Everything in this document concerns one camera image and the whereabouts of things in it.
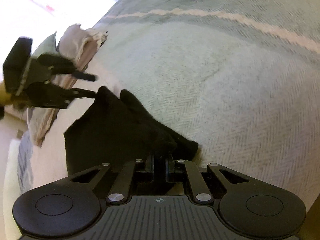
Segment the pillow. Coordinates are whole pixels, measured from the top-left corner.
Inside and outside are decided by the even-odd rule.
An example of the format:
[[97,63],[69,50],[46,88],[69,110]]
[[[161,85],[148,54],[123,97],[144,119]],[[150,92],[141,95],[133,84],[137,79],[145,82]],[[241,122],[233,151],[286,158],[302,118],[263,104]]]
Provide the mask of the pillow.
[[69,26],[61,37],[58,50],[61,55],[78,62],[82,52],[84,50],[84,45],[93,41],[91,35],[80,28],[81,24],[74,24]]
[[59,54],[56,45],[56,34],[57,32],[45,38],[32,54],[32,57],[37,58],[43,53]]
[[[102,35],[97,35],[96,33],[100,34],[96,31],[95,36],[97,38],[92,38],[89,32],[80,28],[79,24],[72,25],[67,28],[59,41],[59,52],[54,52],[53,46],[51,46],[51,52],[50,50],[48,52],[59,53],[60,55],[73,60],[77,69],[79,71],[84,71],[87,68],[89,61],[96,54],[98,44],[101,44],[100,41],[105,40],[104,33]],[[49,37],[45,41],[48,42],[48,45],[53,44],[53,39],[50,39]],[[57,75],[52,80],[52,83],[66,89],[73,87],[75,82],[76,78],[71,75]],[[50,129],[52,122],[55,120],[58,111],[59,109],[51,108],[28,109],[27,122],[30,131],[30,138],[34,145],[39,147],[42,145],[44,137]]]
[[4,177],[3,217],[6,240],[17,240],[19,237],[21,237],[21,233],[12,216],[13,204],[20,196],[20,188],[17,176],[19,144],[19,140],[11,140],[7,168]]
[[[42,43],[32,54],[32,57],[38,58],[43,53],[59,54],[56,49],[56,34],[57,32],[45,38],[44,41],[42,41]],[[41,126],[43,117],[46,115],[46,112],[46,108],[30,107],[27,109],[28,129],[30,131],[31,141],[34,144],[37,143],[37,131]]]

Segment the fabric stripe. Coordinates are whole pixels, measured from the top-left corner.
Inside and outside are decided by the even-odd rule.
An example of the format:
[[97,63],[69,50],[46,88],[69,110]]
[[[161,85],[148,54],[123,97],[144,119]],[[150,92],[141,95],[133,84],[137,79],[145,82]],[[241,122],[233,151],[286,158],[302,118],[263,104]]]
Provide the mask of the fabric stripe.
[[204,11],[200,9],[189,9],[189,10],[182,10],[179,8],[173,9],[173,10],[160,10],[160,9],[154,9],[147,13],[141,13],[136,12],[132,14],[122,14],[122,15],[106,15],[103,18],[111,18],[111,19],[120,19],[120,18],[126,18],[126,17],[144,17],[146,15],[155,14],[155,15],[166,15],[166,14],[174,14],[174,15],[193,15],[198,17],[206,17],[206,16],[216,16],[220,19],[227,19],[227,20],[233,20],[237,21],[241,24],[251,26],[259,31],[262,31],[263,33],[271,34],[274,36],[277,36],[281,39],[287,40],[292,44],[299,45],[301,47],[304,47],[310,51],[316,52],[317,54],[320,54],[320,43],[307,38],[303,35],[298,35],[297,33],[290,32],[284,28],[280,28],[276,25],[270,25],[267,23],[260,23],[253,19],[249,19],[241,14],[233,14],[233,13],[227,13],[225,11]]
[[176,8],[240,14],[320,42],[320,0],[121,0],[108,14],[118,16]]

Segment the gray pillow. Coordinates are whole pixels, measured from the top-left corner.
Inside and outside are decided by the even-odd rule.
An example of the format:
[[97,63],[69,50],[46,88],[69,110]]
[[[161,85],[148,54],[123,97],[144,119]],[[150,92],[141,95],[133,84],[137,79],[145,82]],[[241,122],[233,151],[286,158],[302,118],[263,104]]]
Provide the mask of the gray pillow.
[[[38,58],[43,53],[50,54],[59,54],[56,46],[56,34],[50,35],[45,38],[44,41],[38,46],[35,52],[32,54],[32,57]],[[30,107],[27,109],[27,124],[30,132],[31,141],[35,144],[36,133],[39,127],[39,123],[41,122],[41,117],[45,114],[45,108],[34,108]]]
[[45,38],[32,54],[32,57],[37,58],[43,53],[58,54],[56,46],[56,34],[57,32]]

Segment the screw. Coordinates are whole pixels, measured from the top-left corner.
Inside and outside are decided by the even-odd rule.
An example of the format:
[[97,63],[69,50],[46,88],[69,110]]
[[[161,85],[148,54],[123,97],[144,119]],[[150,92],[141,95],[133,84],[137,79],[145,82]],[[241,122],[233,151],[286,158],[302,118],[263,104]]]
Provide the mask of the screw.
[[124,196],[120,193],[113,193],[108,196],[108,199],[111,201],[120,201],[124,199]]
[[211,196],[207,193],[200,193],[196,195],[196,199],[199,201],[209,201],[211,199]]

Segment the pillowcase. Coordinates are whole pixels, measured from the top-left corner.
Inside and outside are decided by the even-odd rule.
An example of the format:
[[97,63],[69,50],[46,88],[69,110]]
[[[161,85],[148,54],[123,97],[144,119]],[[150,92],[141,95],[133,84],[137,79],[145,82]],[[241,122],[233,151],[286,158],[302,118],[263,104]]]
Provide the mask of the pillowcase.
[[[31,56],[38,58],[43,53],[59,54],[56,49],[56,34],[57,32],[45,38]],[[46,112],[46,108],[29,107],[27,109],[27,124],[30,131],[30,139],[33,144],[37,144],[37,132]]]
[[56,34],[57,32],[45,38],[32,54],[32,57],[38,58],[43,53],[59,54],[56,45]]
[[[48,50],[39,48],[35,51],[49,53],[59,53],[60,55],[72,60],[79,71],[84,71],[87,68],[89,61],[98,50],[98,42],[90,36],[87,31],[80,28],[79,24],[72,25],[67,28],[58,44],[58,52],[54,51],[55,39],[46,38],[40,46],[47,44]],[[59,85],[65,89],[70,89],[76,82],[76,78],[71,75],[57,75],[53,78],[52,83]],[[30,138],[34,145],[41,146],[44,137],[55,120],[59,109],[51,108],[29,108],[27,113],[28,127]]]
[[60,54],[74,62],[79,61],[84,50],[84,45],[89,41],[93,41],[91,35],[81,29],[80,26],[81,24],[69,26],[58,44]]

